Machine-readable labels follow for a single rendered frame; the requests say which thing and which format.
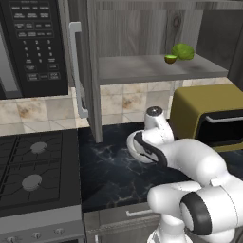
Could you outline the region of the grey wooden cabinet door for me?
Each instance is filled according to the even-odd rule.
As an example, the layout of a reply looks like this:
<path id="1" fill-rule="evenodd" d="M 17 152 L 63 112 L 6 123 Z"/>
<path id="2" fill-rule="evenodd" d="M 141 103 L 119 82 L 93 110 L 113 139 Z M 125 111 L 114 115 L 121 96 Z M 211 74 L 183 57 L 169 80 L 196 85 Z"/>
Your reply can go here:
<path id="1" fill-rule="evenodd" d="M 78 0 L 76 10 L 82 25 L 81 54 L 84 86 L 84 103 L 88 122 L 95 142 L 103 141 L 101 92 L 99 79 L 98 35 L 96 0 Z"/>

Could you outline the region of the green kiwi half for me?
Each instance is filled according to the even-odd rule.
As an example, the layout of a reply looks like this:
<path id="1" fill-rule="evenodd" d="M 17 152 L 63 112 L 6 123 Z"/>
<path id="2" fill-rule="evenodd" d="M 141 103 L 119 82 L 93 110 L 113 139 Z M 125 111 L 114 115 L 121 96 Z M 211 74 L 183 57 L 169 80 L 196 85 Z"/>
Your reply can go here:
<path id="1" fill-rule="evenodd" d="M 176 60 L 177 60 L 177 56 L 176 55 L 165 55 L 164 56 L 164 61 L 167 64 L 173 64 Z"/>

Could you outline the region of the olive yellow toaster oven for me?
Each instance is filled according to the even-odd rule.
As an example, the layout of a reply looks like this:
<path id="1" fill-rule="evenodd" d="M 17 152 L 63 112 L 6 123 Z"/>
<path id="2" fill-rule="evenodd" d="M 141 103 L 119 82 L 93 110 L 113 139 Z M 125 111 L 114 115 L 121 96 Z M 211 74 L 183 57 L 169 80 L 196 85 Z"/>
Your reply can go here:
<path id="1" fill-rule="evenodd" d="M 209 123 L 205 117 L 243 117 L 243 92 L 234 84 L 178 88 L 170 125 L 178 139 L 196 139 L 217 152 L 243 150 L 243 121 Z"/>

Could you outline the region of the green leafy cabbage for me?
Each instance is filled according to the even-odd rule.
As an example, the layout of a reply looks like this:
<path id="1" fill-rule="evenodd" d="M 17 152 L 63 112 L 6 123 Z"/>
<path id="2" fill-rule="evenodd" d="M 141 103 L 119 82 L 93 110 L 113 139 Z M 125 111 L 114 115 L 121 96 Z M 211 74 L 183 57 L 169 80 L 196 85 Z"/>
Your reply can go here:
<path id="1" fill-rule="evenodd" d="M 172 47 L 172 54 L 177 56 L 179 60 L 192 60 L 195 55 L 195 51 L 192 47 L 179 43 Z"/>

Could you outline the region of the black gas hob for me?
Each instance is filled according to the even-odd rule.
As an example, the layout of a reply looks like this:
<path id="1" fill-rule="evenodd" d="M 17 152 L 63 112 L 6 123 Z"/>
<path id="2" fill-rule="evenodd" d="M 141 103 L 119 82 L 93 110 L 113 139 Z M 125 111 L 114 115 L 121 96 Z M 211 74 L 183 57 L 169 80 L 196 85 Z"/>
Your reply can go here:
<path id="1" fill-rule="evenodd" d="M 80 203 L 75 129 L 0 137 L 0 217 Z"/>

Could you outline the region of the grey drawer front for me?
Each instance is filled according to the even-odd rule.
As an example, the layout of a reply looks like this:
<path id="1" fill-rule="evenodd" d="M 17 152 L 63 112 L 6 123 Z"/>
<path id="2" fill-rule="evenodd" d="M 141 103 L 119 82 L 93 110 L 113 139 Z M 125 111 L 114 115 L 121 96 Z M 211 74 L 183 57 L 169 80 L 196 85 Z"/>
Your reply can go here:
<path id="1" fill-rule="evenodd" d="M 87 243 L 146 243 L 159 225 L 159 214 L 127 217 L 125 211 L 149 210 L 147 203 L 84 213 Z"/>

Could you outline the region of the black microwave oven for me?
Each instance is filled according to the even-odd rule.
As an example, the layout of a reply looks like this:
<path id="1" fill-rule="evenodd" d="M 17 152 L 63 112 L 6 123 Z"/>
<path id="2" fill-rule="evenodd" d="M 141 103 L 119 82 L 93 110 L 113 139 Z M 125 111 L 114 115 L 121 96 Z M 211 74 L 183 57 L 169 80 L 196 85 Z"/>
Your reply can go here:
<path id="1" fill-rule="evenodd" d="M 0 100 L 67 93 L 58 0 L 0 0 Z"/>

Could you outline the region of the silver stove front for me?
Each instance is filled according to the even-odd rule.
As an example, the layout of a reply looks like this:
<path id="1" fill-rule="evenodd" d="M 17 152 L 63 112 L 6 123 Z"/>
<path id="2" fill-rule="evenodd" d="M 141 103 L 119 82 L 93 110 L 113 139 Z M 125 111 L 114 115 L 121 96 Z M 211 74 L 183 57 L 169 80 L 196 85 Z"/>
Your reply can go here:
<path id="1" fill-rule="evenodd" d="M 54 230 L 63 228 L 58 235 Z M 39 239 L 33 233 L 41 233 Z M 0 218 L 0 243 L 15 236 L 17 243 L 84 243 L 84 225 L 80 205 L 36 213 L 13 215 Z"/>

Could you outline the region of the grey wooden wall cabinet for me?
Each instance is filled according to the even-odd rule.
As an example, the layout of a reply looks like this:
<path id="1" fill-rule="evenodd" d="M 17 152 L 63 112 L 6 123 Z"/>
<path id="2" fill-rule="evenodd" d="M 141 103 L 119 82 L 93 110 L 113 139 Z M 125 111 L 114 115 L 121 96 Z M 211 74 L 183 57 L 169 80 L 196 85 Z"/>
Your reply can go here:
<path id="1" fill-rule="evenodd" d="M 225 77 L 243 0 L 96 0 L 101 84 Z M 192 60 L 164 61 L 183 43 Z"/>

